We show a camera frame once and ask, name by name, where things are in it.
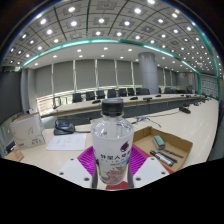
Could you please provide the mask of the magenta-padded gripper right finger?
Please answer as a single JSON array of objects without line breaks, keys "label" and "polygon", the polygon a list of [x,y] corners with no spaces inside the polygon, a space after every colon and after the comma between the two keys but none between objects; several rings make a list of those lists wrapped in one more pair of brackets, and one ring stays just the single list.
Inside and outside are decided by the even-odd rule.
[{"label": "magenta-padded gripper right finger", "polygon": [[157,181],[169,172],[155,157],[149,157],[135,146],[131,149],[128,168],[128,186],[140,188]]}]

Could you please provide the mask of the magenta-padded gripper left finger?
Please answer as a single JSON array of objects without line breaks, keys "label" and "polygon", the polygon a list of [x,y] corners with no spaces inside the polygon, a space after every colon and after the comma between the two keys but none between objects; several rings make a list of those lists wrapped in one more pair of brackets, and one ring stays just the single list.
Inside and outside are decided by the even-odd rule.
[{"label": "magenta-padded gripper left finger", "polygon": [[59,170],[58,176],[81,187],[96,189],[98,174],[93,147],[69,159]]}]

